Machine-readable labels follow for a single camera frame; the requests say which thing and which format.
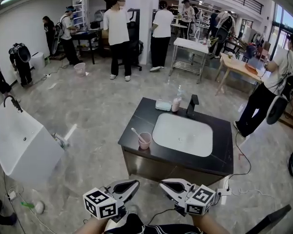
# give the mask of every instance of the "soap bar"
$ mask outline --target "soap bar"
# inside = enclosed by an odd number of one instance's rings
[[[158,99],[156,101],[155,108],[169,112],[171,110],[171,101],[165,101],[165,100]]]

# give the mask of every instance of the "sink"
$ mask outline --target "sink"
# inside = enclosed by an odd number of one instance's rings
[[[160,146],[200,157],[209,156],[213,149],[210,126],[171,114],[158,117],[152,137]]]
[[[27,185],[47,181],[64,150],[46,128],[8,98],[0,105],[0,165],[12,179]]]

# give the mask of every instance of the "marble floor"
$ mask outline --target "marble floor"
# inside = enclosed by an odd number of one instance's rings
[[[167,57],[169,66],[171,55]],[[62,136],[77,124],[77,129],[69,139],[70,147],[59,161],[49,181],[38,189],[22,187],[6,178],[7,189],[14,186],[28,202],[42,200],[46,210],[40,220],[57,234],[74,232],[89,218],[83,207],[82,195],[93,187],[108,185],[115,180],[127,179],[128,174],[121,147],[117,144],[142,97],[172,100],[178,87],[184,90],[182,107],[187,107],[192,94],[197,94],[200,105],[195,110],[207,115],[233,122],[245,106],[252,85],[230,77],[228,85],[218,96],[215,92],[219,83],[213,81],[218,60],[206,63],[202,82],[196,84],[197,76],[169,69],[150,73],[150,66],[139,72],[133,68],[132,80],[125,82],[121,68],[120,75],[109,80],[110,58],[96,57],[92,65],[85,58],[86,77],[79,78],[72,66],[58,69],[60,61],[52,61],[42,70],[33,70],[34,81],[43,74],[56,72],[27,90],[14,86],[21,98],[21,106],[43,124],[50,133]],[[232,140],[235,143],[236,130],[232,127]],[[287,204],[292,210],[270,232],[271,234],[290,234],[293,232],[293,178],[287,170],[287,160],[293,151],[293,130],[276,123],[261,126],[246,140],[237,136],[237,144],[250,159],[252,169],[248,175],[237,175],[230,180],[230,188],[235,195],[222,197],[212,207],[210,214],[232,234],[246,233],[267,214]],[[234,144],[234,171],[243,173],[249,169],[245,158],[239,158]],[[140,208],[140,217],[147,223],[154,214],[173,207],[161,192],[157,183],[134,176],[141,186],[132,202]],[[216,189],[224,186],[224,181],[211,186]],[[239,195],[239,190],[251,192]],[[4,197],[3,171],[0,167],[0,199],[4,199],[5,215],[12,209]],[[13,201],[16,213],[27,234],[50,233],[30,211],[20,204],[18,197]],[[182,217],[169,211],[155,217],[154,224],[191,223],[189,216]],[[17,224],[14,227],[0,226],[2,234],[21,234]]]

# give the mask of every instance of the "toothbrush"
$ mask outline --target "toothbrush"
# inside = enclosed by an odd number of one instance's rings
[[[131,130],[138,136],[138,139],[143,143],[146,144],[147,142],[140,136],[138,135],[136,129],[134,129],[133,127],[131,128]]]

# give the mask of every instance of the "faucet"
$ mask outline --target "faucet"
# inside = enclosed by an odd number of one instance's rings
[[[17,110],[19,110],[21,113],[23,112],[23,109],[21,108],[21,106],[19,105],[18,101],[15,100],[15,98],[11,95],[8,95],[6,98],[4,98],[4,101],[3,101],[3,106],[5,107],[5,100],[8,98],[8,97],[11,97],[11,102],[13,104],[13,106],[15,106],[17,108]]]
[[[199,105],[199,99],[197,95],[192,95],[191,96],[191,101],[189,103],[189,106],[187,108],[186,114],[188,117],[192,117],[194,114],[194,107],[195,105]]]

